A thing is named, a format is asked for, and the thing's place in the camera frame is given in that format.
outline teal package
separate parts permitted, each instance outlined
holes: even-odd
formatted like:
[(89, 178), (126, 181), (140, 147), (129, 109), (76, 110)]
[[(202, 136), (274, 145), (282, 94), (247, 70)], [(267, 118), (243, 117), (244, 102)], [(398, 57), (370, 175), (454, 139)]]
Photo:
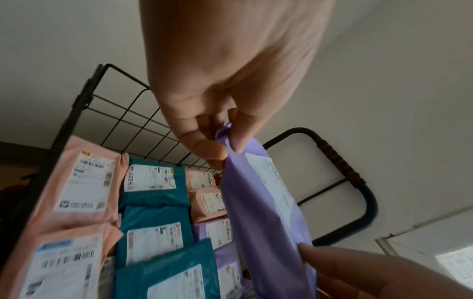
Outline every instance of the teal package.
[(116, 271), (114, 298), (220, 299), (212, 242), (205, 239)]
[(189, 210), (182, 206), (128, 206), (120, 230), (124, 235), (117, 243), (115, 269), (125, 267), (127, 260), (141, 262), (194, 243)]
[(130, 157), (118, 208), (128, 205), (189, 207), (184, 167)]

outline purple package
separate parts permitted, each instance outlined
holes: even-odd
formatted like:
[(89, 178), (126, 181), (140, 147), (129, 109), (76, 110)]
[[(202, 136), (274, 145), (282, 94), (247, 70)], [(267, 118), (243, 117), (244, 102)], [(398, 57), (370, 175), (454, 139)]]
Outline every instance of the purple package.
[(251, 281), (241, 273), (236, 245), (231, 242), (215, 250), (220, 295), (225, 299), (240, 299), (252, 288)]
[(216, 138), (228, 150), (220, 190), (256, 297), (315, 298), (315, 270), (297, 250), (299, 242), (311, 244), (301, 211), (263, 146), (252, 138), (238, 154), (229, 130), (227, 125)]
[(215, 250), (232, 241), (230, 220), (225, 218), (194, 224), (192, 226), (192, 235), (194, 235), (196, 242), (210, 238), (212, 248)]

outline pink poly mailer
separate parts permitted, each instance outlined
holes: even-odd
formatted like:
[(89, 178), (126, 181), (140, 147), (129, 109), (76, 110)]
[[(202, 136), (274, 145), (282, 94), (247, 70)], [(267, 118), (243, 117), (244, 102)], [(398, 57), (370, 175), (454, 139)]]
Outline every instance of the pink poly mailer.
[(122, 235), (108, 223), (44, 234), (26, 228), (1, 273), (2, 298), (93, 298), (101, 265)]
[(29, 220), (40, 233), (98, 223), (117, 224), (128, 154), (69, 138)]
[(200, 190), (204, 188), (217, 188), (213, 175), (207, 169), (186, 168), (187, 190)]
[(218, 189), (205, 188), (189, 192), (191, 202), (191, 218), (193, 223), (199, 223), (227, 215), (222, 200), (222, 192)]

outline black metal frame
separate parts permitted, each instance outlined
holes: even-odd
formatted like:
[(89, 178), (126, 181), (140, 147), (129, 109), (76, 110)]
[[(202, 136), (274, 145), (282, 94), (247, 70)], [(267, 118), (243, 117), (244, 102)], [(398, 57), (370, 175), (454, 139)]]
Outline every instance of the black metal frame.
[[(96, 90), (96, 88), (99, 85), (101, 79), (103, 78), (103, 76), (105, 75), (105, 73), (107, 72), (107, 70), (109, 68), (112, 68), (112, 69), (116, 70), (117, 72), (121, 73), (122, 75), (126, 76), (130, 80), (136, 82), (137, 84), (139, 84), (143, 87), (143, 90), (141, 90), (141, 92), (136, 96), (136, 98), (133, 100), (133, 102), (128, 107), (120, 106), (120, 105), (118, 105), (118, 104), (116, 104), (116, 103), (114, 103), (110, 100), (105, 99), (104, 97), (101, 97), (99, 95), (94, 94), (94, 91)], [(156, 144), (156, 146), (145, 156), (137, 155), (137, 154), (130, 153), (130, 152), (128, 152), (128, 153), (131, 154), (131, 155), (138, 156), (138, 157), (143, 157), (145, 159), (151, 159), (151, 160), (157, 160), (157, 161), (160, 161), (160, 162), (163, 162), (163, 163), (169, 163), (169, 162), (165, 161), (164, 159), (172, 150), (174, 150), (174, 148), (176, 148), (176, 146), (179, 144), (179, 141), (177, 141), (177, 140), (175, 140), (175, 139), (168, 136), (171, 133), (171, 130), (169, 130), (167, 134), (161, 134), (161, 133), (158, 133), (158, 132), (155, 132), (153, 130), (145, 128), (145, 126), (149, 122), (154, 122), (154, 123), (156, 123), (160, 126), (163, 126), (163, 127), (166, 127), (167, 129), (169, 129), (169, 127), (167, 125), (152, 120), (152, 118), (155, 116), (155, 114), (159, 111), (159, 107), (153, 113), (153, 115), (151, 117), (146, 117), (144, 115), (141, 115), (141, 114), (131, 110), (132, 106), (136, 103), (136, 101), (139, 99), (139, 97), (147, 90), (149, 90), (148, 85), (146, 85), (145, 83), (143, 83), (140, 80), (134, 78), (130, 74), (126, 73), (125, 71), (121, 70), (120, 68), (118, 68), (118, 67), (116, 67), (112, 64), (106, 64), (105, 66), (99, 65), (97, 67), (97, 69), (95, 70), (93, 76), (90, 79), (87, 80), (87, 82), (84, 85), (81, 93), (77, 96), (74, 104), (72, 105), (72, 111), (70, 112), (70, 114), (68, 115), (68, 117), (64, 121), (60, 131), (58, 132), (58, 134), (56, 136), (56, 139), (54, 140), (54, 142), (51, 146), (51, 149), (49, 151), (49, 154), (46, 158), (46, 161), (45, 161), (44, 165), (42, 166), (39, 174), (36, 175), (32, 179), (31, 183), (28, 186), (28, 189), (27, 189), (26, 193), (21, 198), (21, 204), (18, 204), (11, 211), (11, 213), (9, 213), (8, 216), (5, 217), (0, 222), (0, 236), (1, 236), (1, 238), (3, 240), (3, 243), (4, 243), (4, 245), (2, 246), (1, 252), (0, 252), (0, 268), (3, 268), (3, 265), (5, 264), (5, 262), (8, 259), (11, 251), (13, 250), (16, 242), (18, 241), (18, 238), (19, 238), (21, 232), (23, 231), (23, 229), (24, 229), (24, 227), (25, 227), (25, 225), (28, 221), (28, 219), (29, 219), (29, 217), (30, 217), (35, 205), (36, 205), (36, 202), (37, 202), (39, 196), (41, 195), (43, 187), (46, 185), (46, 182), (49, 179), (49, 176), (50, 176), (51, 172), (53, 171), (54, 166), (56, 165), (56, 163), (59, 159), (59, 156), (61, 155), (62, 151), (64, 150), (64, 147), (65, 147), (69, 137), (72, 135), (72, 132), (73, 132), (75, 126), (77, 125), (77, 122), (78, 122), (78, 120), (79, 120), (79, 118), (80, 118), (80, 116), (81, 116), (81, 114), (84, 110), (90, 110), (90, 111), (93, 111), (95, 113), (98, 113), (98, 114), (101, 114), (101, 115), (104, 115), (104, 116), (108, 116), (108, 117), (111, 117), (112, 119), (117, 120), (117, 122), (114, 125), (114, 127), (112, 128), (112, 130), (108, 133), (108, 135), (102, 141), (102, 143), (101, 143), (102, 146), (104, 145), (104, 143), (107, 141), (107, 139), (110, 137), (110, 135), (116, 129), (116, 127), (118, 126), (118, 124), (120, 122), (127, 123), (131, 126), (138, 127), (139, 131), (134, 135), (134, 137), (130, 140), (130, 142), (123, 149), (120, 150), (120, 149), (109, 148), (110, 150), (117, 151), (117, 152), (120, 152), (120, 153), (125, 152), (127, 150), (127, 148), (129, 147), (129, 145), (133, 142), (133, 140), (135, 140), (135, 138), (140, 134), (140, 132), (145, 130), (145, 131), (155, 133), (155, 134), (161, 136), (162, 138)], [(99, 110), (91, 108), (90, 104), (91, 104), (91, 102), (94, 98), (103, 100), (103, 101), (105, 101), (105, 102), (107, 102), (111, 105), (114, 105), (116, 107), (119, 107), (119, 108), (123, 109), (124, 112), (123, 112), (122, 116), (118, 118), (118, 117), (112, 116), (108, 113), (105, 113), (103, 111), (99, 111)], [(145, 118), (146, 123), (143, 126), (138, 126), (138, 125), (133, 124), (131, 122), (125, 121), (123, 118), (125, 117), (125, 115), (127, 113), (132, 113), (134, 115), (138, 115), (142, 118)], [(309, 135), (310, 137), (312, 137), (312, 139), (316, 143), (318, 141), (322, 140), (313, 131), (310, 131), (310, 130), (304, 129), (304, 128), (295, 128), (295, 129), (288, 130), (285, 133), (279, 135), (278, 137), (268, 141), (264, 145), (264, 147), (265, 148), (270, 148), (271, 146), (277, 144), (278, 142), (285, 139), (287, 136), (289, 136), (291, 134), (294, 134), (294, 133), (305, 133), (305, 134)], [(176, 145), (173, 148), (171, 148), (160, 159), (150, 158), (149, 155), (166, 138), (177, 142)], [(182, 165), (182, 166), (186, 166), (186, 167), (195, 166), (195, 167), (198, 167), (198, 168), (207, 168), (209, 171), (212, 171), (212, 173), (215, 173), (215, 172), (220, 173), (221, 172), (220, 170), (204, 166), (205, 162), (203, 162), (202, 164), (197, 164), (198, 161), (200, 161), (200, 159), (195, 160), (192, 164), (183, 164), (184, 160), (189, 155), (191, 155), (191, 153), (188, 153), (185, 157), (183, 157), (175, 165)], [(320, 191), (320, 192), (318, 192), (318, 193), (316, 193), (316, 194), (300, 201), (298, 204), (300, 205), (300, 204), (310, 200), (311, 198), (313, 198), (317, 195), (320, 195), (321, 193), (326, 192), (326, 191), (330, 190), (331, 188), (333, 188), (333, 187), (335, 187), (335, 186), (337, 186), (337, 185), (339, 185), (339, 184), (341, 184), (341, 183), (343, 183), (344, 181), (347, 181), (347, 180), (348, 179), (343, 179), (343, 180), (341, 180), (341, 181), (325, 188), (324, 190), (322, 190), (322, 191)], [(373, 219), (376, 217), (376, 212), (377, 212), (376, 199), (374, 198), (371, 191), (369, 190), (369, 188), (366, 185), (360, 186), (360, 187), (358, 187), (358, 189), (360, 190), (360, 192), (363, 193), (363, 195), (365, 196), (366, 202), (367, 202), (367, 211), (366, 211), (365, 215), (362, 218), (360, 218), (360, 219), (358, 219), (358, 220), (356, 220), (352, 223), (349, 223), (348, 225), (345, 225), (345, 226), (341, 227), (340, 229), (337, 229), (337, 230), (335, 230), (335, 231), (333, 231), (333, 232), (331, 232), (331, 233), (329, 233), (329, 234), (327, 234), (323, 237), (320, 237), (320, 238), (314, 240), (314, 245), (328, 245), (328, 244), (335, 243), (336, 241), (341, 240), (341, 239), (343, 239), (343, 238), (345, 238), (345, 237), (347, 237), (347, 236), (363, 229), (364, 227), (366, 227), (367, 225), (369, 225), (373, 221)]]

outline metal grid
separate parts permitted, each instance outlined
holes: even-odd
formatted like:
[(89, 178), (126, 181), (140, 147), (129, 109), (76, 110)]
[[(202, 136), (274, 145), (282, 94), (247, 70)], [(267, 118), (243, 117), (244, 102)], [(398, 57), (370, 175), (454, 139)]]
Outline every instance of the metal grid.
[[(123, 76), (128, 82), (130, 82), (129, 79), (132, 79), (131, 82), (136, 84), (140, 91), (132, 98), (128, 96), (129, 99), (126, 98), (127, 95), (111, 95), (112, 98), (110, 98), (110, 96), (101, 94), (103, 82), (106, 84), (108, 83), (107, 81), (110, 81), (103, 80), (110, 73), (110, 69), (115, 70), (115, 75)], [(111, 81), (112, 88), (113, 84), (120, 84), (120, 82), (114, 83), (113, 79)], [(121, 154), (127, 152), (131, 156), (145, 160), (193, 169), (207, 169), (211, 173), (221, 174), (221, 170), (211, 168), (204, 160), (193, 156), (182, 146), (169, 129), (155, 100), (152, 103), (148, 101), (147, 105), (145, 105), (148, 111), (154, 110), (151, 115), (145, 115), (142, 111), (134, 110), (134, 107), (139, 106), (141, 100), (145, 100), (144, 95), (147, 95), (147, 99), (150, 98), (151, 92), (148, 85), (131, 77), (121, 69), (109, 65), (109, 68), (106, 69), (104, 76), (100, 79), (92, 93), (93, 100), (86, 106), (82, 114), (82, 118), (85, 121), (79, 120), (74, 130), (74, 135)], [(128, 106), (123, 104), (127, 101), (130, 102)], [(102, 120), (97, 123), (97, 115), (103, 116), (108, 120)], [(87, 125), (87, 119), (93, 119), (95, 122)], [(110, 121), (113, 121), (113, 126), (107, 131), (105, 128), (111, 124)]]

